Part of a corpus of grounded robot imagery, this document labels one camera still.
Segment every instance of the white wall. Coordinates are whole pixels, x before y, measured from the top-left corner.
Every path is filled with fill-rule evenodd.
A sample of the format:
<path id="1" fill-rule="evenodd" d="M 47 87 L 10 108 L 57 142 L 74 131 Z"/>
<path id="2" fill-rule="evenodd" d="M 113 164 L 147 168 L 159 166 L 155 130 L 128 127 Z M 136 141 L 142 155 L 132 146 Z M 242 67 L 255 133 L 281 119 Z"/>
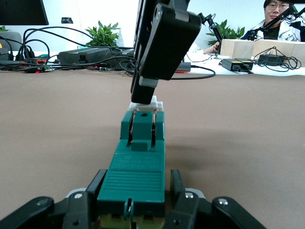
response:
<path id="1" fill-rule="evenodd" d="M 74 24 L 69 26 L 83 32 L 88 27 L 96 26 L 98 20 L 106 25 L 118 22 L 122 35 L 118 44 L 125 47 L 133 46 L 138 2 L 138 0 L 43 0 L 49 26 L 62 26 L 62 17 L 71 17 Z M 227 19 L 228 25 L 231 25 L 232 28 L 236 29 L 240 26 L 249 30 L 264 19 L 263 3 L 264 0 L 191 0 L 188 11 L 195 14 L 202 12 L 204 16 L 216 13 L 214 22 L 221 23 Z M 299 11 L 304 7 L 305 4 L 296 5 Z M 27 28 L 40 28 L 40 26 L 7 26 L 7 29 L 18 31 L 21 34 Z M 50 29 L 49 31 L 80 43 L 90 40 L 80 33 L 69 30 Z M 201 49 L 208 46 L 209 40 L 214 40 L 214 37 L 206 35 L 208 32 L 208 23 L 206 23 L 195 40 Z M 76 44 L 43 32 L 36 32 L 30 38 L 44 40 L 55 52 L 77 47 Z M 46 51 L 45 46 L 39 42 L 32 42 L 30 46 L 36 51 Z"/>

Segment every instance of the metal screw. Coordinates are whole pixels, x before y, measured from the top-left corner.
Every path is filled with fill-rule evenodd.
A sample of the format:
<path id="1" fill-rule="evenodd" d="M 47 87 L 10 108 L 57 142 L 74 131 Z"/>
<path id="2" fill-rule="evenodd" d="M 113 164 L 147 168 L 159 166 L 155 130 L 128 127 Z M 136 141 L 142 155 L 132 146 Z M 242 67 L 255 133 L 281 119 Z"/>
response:
<path id="1" fill-rule="evenodd" d="M 81 197 L 82 197 L 82 193 L 77 193 L 77 194 L 75 194 L 75 196 L 74 196 L 75 199 L 79 199 L 79 198 L 81 198 Z"/>
<path id="2" fill-rule="evenodd" d="M 194 195 L 191 192 L 186 192 L 185 197 L 186 198 L 194 198 Z"/>
<path id="3" fill-rule="evenodd" d="M 226 199 L 218 199 L 218 202 L 222 205 L 228 205 L 228 201 Z"/>
<path id="4" fill-rule="evenodd" d="M 159 11 L 157 12 L 157 15 L 156 15 L 156 20 L 159 20 L 160 15 L 161 15 L 161 12 L 160 12 L 160 10 L 159 10 Z"/>
<path id="5" fill-rule="evenodd" d="M 37 206 L 40 206 L 40 205 L 43 205 L 43 204 L 46 204 L 48 202 L 48 199 L 42 199 L 40 201 L 37 202 Z"/>

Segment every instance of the glasses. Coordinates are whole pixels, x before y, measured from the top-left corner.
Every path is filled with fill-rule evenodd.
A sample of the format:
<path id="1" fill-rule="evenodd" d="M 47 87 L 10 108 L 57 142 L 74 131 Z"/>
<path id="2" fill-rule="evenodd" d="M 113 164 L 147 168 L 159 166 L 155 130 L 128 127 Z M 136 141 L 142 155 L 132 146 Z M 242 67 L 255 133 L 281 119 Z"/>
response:
<path id="1" fill-rule="evenodd" d="M 268 5 L 270 10 L 275 10 L 277 6 L 278 6 L 279 11 L 285 11 L 289 7 L 288 4 L 276 5 L 274 3 L 271 3 Z"/>

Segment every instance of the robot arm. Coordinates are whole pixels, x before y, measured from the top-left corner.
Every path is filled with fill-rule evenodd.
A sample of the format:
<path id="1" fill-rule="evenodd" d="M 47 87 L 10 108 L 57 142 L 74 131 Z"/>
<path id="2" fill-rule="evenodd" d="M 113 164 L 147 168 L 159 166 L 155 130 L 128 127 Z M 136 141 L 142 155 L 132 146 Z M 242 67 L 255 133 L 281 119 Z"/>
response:
<path id="1" fill-rule="evenodd" d="M 189 0 L 143 0 L 135 34 L 132 102 L 149 104 L 158 80 L 170 80 L 197 37 L 200 18 L 188 13 Z"/>

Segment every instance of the green plastic block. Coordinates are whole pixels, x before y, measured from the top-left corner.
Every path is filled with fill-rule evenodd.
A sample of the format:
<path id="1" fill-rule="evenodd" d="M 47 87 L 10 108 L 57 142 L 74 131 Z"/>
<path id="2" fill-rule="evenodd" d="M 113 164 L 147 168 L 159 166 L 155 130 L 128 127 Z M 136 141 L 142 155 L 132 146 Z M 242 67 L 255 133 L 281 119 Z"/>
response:
<path id="1" fill-rule="evenodd" d="M 101 215 L 116 214 L 130 220 L 143 215 L 164 217 L 164 114 L 157 114 L 153 145 L 153 112 L 136 113 L 130 144 L 131 118 L 132 112 L 127 112 L 122 120 L 121 139 L 98 195 L 99 211 Z"/>

